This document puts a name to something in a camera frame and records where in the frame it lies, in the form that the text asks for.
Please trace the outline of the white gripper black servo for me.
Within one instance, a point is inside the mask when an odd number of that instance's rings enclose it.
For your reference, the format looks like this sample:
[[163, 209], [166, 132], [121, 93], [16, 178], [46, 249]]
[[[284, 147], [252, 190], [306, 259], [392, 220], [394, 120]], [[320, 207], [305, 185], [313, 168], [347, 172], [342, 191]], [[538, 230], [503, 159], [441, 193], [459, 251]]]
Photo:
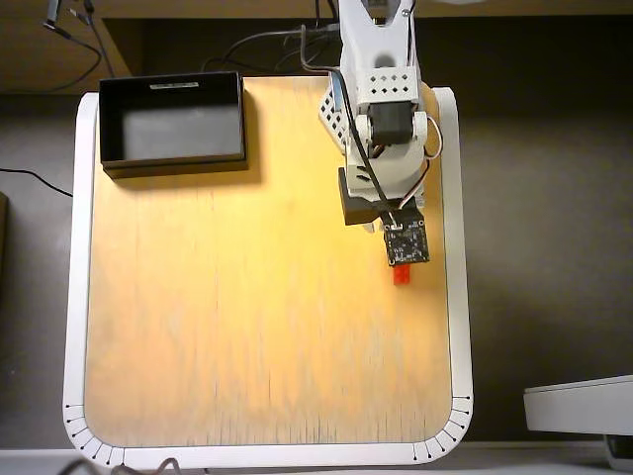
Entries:
[[375, 225], [371, 223], [376, 219], [382, 219], [388, 227], [393, 224], [419, 227], [424, 217], [417, 208], [415, 192], [410, 194], [410, 191], [421, 178], [421, 166], [379, 158], [373, 160], [372, 169], [385, 200], [380, 198], [369, 173], [362, 165], [352, 164], [337, 170], [345, 225], [363, 225], [363, 229], [369, 234], [376, 231]]

